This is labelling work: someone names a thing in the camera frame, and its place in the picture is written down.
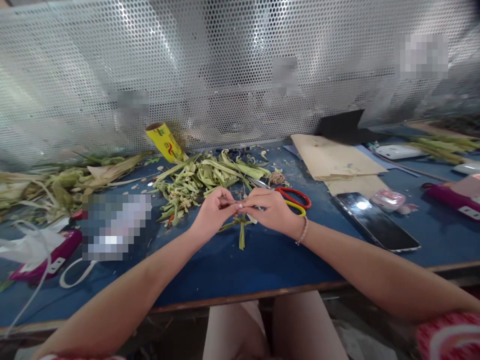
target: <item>pink sleeve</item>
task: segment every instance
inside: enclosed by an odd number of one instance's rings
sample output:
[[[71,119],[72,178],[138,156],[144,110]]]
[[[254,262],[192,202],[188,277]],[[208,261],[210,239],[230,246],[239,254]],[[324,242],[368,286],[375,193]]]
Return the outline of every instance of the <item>pink sleeve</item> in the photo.
[[[424,360],[480,359],[480,314],[450,313],[416,331]]]

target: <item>blue table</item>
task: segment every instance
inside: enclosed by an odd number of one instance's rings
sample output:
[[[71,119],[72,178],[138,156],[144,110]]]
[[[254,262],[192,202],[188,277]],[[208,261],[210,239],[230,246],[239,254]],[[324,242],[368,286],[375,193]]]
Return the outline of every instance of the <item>blue table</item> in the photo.
[[[305,164],[282,148],[285,144],[290,144],[290,140],[263,145],[270,150],[267,153],[270,164],[283,169],[291,186],[311,198],[312,207],[307,211],[309,219],[362,239],[359,232],[334,205],[325,185],[312,179]],[[451,172],[451,166],[426,159],[404,160],[401,163],[452,181],[463,177]],[[153,174],[159,165],[170,166],[166,162],[158,162],[141,167],[130,176],[134,179]],[[402,257],[434,271],[480,265],[480,223],[422,196],[420,186],[423,183],[439,181],[425,176],[415,177],[398,169],[383,174],[382,180],[394,191],[410,195],[409,202],[419,206],[419,211],[410,216],[392,215],[394,221],[421,244],[421,249],[402,254]],[[143,189],[151,189],[146,182],[140,183],[135,190],[131,189],[132,185],[111,189],[110,192],[122,194],[128,191],[130,194],[140,194]],[[158,206],[165,202],[163,198],[153,199],[157,211]],[[179,227],[166,230],[157,225],[158,234],[155,238],[140,240],[143,257],[152,254],[185,231],[197,211],[198,209],[192,210]],[[7,231],[2,227],[2,237],[9,231],[11,230]],[[80,256],[78,249],[66,266]],[[56,327],[59,321],[69,318],[132,265],[134,264],[131,261],[101,262],[81,284],[71,289],[61,288],[58,276],[47,280],[21,317],[18,323],[22,326],[20,331]],[[74,282],[87,266],[87,262],[80,263],[69,271],[67,282]],[[0,274],[6,274],[17,267],[15,263],[0,260]],[[343,278],[308,249],[296,246],[291,239],[260,224],[246,228],[245,250],[241,251],[239,229],[234,227],[214,236],[192,257],[155,302],[153,311],[210,306],[313,289],[328,290],[344,285]],[[10,325],[33,291],[26,283],[17,282],[0,293],[0,328]]]

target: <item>yellow scissors handle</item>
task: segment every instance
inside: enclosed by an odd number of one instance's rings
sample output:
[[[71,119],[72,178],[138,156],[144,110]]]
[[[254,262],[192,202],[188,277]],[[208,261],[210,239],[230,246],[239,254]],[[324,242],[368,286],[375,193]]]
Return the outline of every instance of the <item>yellow scissors handle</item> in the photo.
[[[285,200],[285,202],[288,206],[291,206],[292,208],[295,208],[295,209],[300,211],[300,215],[298,215],[298,216],[307,215],[307,212],[305,211],[305,209],[303,207],[301,207],[300,205],[297,205],[296,203],[293,203],[293,202],[288,201],[288,200]]]

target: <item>perforated metal sheet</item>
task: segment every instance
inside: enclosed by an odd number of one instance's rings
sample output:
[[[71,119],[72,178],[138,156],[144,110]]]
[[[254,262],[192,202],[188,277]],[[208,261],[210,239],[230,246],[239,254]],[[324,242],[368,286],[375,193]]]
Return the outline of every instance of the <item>perforated metal sheet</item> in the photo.
[[[311,133],[319,118],[359,108],[364,126],[399,122],[434,114],[445,96],[461,104],[454,111],[472,111],[475,11],[458,0],[56,1],[3,10],[0,167],[65,160],[69,149],[152,149],[144,129],[157,121],[196,149]],[[396,37],[410,34],[448,36],[448,79],[396,74]],[[279,58],[296,58],[279,65],[294,76],[275,74]],[[123,92],[148,94],[149,117],[119,109]]]

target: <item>phone screen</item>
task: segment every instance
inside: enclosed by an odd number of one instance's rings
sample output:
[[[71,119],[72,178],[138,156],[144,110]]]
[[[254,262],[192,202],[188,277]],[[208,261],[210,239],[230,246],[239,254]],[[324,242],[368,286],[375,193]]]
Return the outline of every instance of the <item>phone screen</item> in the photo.
[[[335,196],[342,208],[359,223],[370,237],[392,252],[416,250],[420,244],[382,210],[359,192]]]

